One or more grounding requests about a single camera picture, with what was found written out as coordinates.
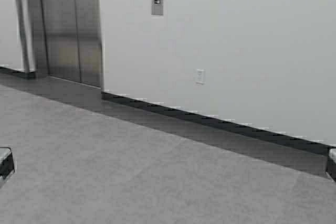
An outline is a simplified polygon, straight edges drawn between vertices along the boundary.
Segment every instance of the black baseboard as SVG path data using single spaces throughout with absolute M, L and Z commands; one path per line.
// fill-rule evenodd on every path
M 173 118 L 190 121 L 210 127 L 214 127 L 217 129 L 237 133 L 240 135 L 257 138 L 259 140 L 271 142 L 274 144 L 279 144 L 291 148 L 295 148 L 298 150 L 307 151 L 310 153 L 315 153 L 318 155 L 328 156 L 329 150 L 334 148 L 329 145 L 316 143 L 308 140 L 304 140 L 301 138 L 286 136 L 282 134 L 277 134 L 270 131 L 256 129 L 250 126 L 244 126 L 232 122 L 226 122 L 223 120 L 210 118 L 207 116 L 188 113 L 182 110 L 171 109 L 161 105 L 155 105 L 152 103 L 147 103 L 143 101 L 134 100 L 127 97 L 122 97 L 115 94 L 109 94 L 106 92 L 102 92 L 102 98 L 104 100 L 108 100 L 111 102 L 128 105 L 134 108 L 143 109 L 146 111 L 151 111 L 154 113 L 170 116 Z
M 327 167 L 326 167 L 325 171 L 336 182 L 336 163 L 329 156 L 328 156 Z
M 0 67 L 0 73 L 10 74 L 24 79 L 36 79 L 36 72 L 24 73 L 4 67 Z

